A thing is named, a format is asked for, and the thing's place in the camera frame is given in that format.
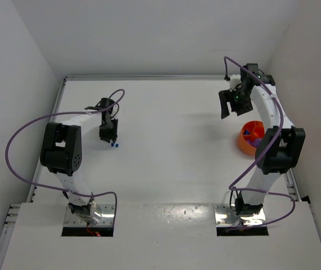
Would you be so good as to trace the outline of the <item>purple round lego piece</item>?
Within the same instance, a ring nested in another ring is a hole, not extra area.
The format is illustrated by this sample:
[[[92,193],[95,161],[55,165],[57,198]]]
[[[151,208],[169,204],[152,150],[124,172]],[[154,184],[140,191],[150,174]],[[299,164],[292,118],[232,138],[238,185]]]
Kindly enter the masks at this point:
[[[254,139],[253,141],[249,140],[248,143],[249,143],[252,147],[258,148],[258,146],[259,146],[260,143],[261,143],[261,140],[262,140],[261,138],[256,138],[256,139]]]

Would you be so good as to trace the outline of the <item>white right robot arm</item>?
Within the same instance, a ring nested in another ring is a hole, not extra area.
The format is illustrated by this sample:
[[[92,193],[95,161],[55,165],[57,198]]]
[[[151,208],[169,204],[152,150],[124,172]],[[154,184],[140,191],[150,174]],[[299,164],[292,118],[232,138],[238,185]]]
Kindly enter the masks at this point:
[[[262,73],[257,64],[241,66],[239,80],[228,75],[225,80],[230,88],[219,92],[221,118],[256,108],[264,126],[254,162],[229,186],[237,196],[232,207],[236,215],[255,215],[275,181],[297,165],[306,133],[286,116],[273,77]]]

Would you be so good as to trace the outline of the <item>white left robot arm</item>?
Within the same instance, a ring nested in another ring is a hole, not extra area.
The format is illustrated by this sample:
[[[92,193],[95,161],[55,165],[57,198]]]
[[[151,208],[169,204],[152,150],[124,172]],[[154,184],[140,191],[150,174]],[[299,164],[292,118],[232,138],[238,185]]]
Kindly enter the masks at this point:
[[[41,148],[40,162],[53,173],[65,191],[72,214],[87,223],[96,223],[101,218],[101,209],[95,203],[80,171],[82,163],[82,138],[95,128],[99,138],[118,147],[118,119],[113,107],[115,101],[102,98],[95,106],[85,108],[83,114],[61,123],[46,125]]]

